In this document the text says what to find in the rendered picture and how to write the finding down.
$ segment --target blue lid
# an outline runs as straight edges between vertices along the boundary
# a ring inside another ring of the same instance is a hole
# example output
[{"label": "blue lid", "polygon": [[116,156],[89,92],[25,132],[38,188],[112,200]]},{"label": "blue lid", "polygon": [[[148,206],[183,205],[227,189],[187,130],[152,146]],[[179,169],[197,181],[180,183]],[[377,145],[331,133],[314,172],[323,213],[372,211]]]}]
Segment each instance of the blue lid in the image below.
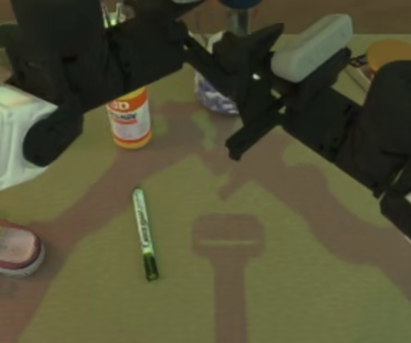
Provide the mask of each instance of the blue lid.
[{"label": "blue lid", "polygon": [[250,9],[258,5],[262,0],[220,0],[221,3],[232,9]]}]

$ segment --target orange and white bottle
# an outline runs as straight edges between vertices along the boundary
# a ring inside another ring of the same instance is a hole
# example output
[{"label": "orange and white bottle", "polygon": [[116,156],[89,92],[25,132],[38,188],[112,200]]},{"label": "orange and white bottle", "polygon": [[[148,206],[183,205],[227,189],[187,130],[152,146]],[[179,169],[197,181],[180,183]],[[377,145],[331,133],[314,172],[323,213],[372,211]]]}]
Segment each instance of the orange and white bottle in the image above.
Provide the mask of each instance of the orange and white bottle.
[{"label": "orange and white bottle", "polygon": [[137,89],[109,104],[107,111],[114,142],[125,149],[145,146],[152,137],[148,89]]}]

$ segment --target table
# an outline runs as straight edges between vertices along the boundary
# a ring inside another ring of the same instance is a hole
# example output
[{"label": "table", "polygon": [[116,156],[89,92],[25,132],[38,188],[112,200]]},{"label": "table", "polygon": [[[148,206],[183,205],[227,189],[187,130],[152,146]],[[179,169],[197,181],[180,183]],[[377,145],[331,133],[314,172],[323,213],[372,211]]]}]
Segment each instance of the table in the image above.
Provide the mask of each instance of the table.
[{"label": "table", "polygon": [[[146,148],[116,148],[96,109],[48,172],[0,192],[0,217],[47,248],[34,276],[0,276],[0,343],[411,341],[411,246],[372,195],[281,130],[230,161],[239,122],[203,110],[192,76],[150,86]],[[336,87],[364,99],[346,75]],[[152,283],[136,185],[162,276]]]}]

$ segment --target dark cup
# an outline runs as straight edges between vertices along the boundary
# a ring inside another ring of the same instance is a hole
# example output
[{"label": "dark cup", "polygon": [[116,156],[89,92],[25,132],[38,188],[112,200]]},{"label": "dark cup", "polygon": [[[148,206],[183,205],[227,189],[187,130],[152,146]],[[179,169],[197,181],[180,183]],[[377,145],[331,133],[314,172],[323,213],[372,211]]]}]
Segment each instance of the dark cup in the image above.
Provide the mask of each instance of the dark cup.
[{"label": "dark cup", "polygon": [[11,68],[8,56],[6,55],[6,47],[10,42],[17,40],[19,35],[20,31],[17,23],[0,24],[0,66]]}]

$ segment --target wooden background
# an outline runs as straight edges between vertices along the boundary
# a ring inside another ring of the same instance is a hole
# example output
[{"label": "wooden background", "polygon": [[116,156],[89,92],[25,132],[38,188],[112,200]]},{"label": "wooden background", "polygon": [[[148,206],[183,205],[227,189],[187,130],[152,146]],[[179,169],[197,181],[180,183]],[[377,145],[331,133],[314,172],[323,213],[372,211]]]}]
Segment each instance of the wooden background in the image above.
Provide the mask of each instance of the wooden background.
[{"label": "wooden background", "polygon": [[[254,28],[284,22],[287,33],[296,33],[330,13],[351,15],[356,33],[411,34],[410,0],[263,0]],[[204,33],[211,33],[222,27],[223,17],[221,5],[209,0],[197,13],[189,15],[187,22],[195,29],[198,21]],[[0,22],[12,19],[10,0],[0,0]]]}]

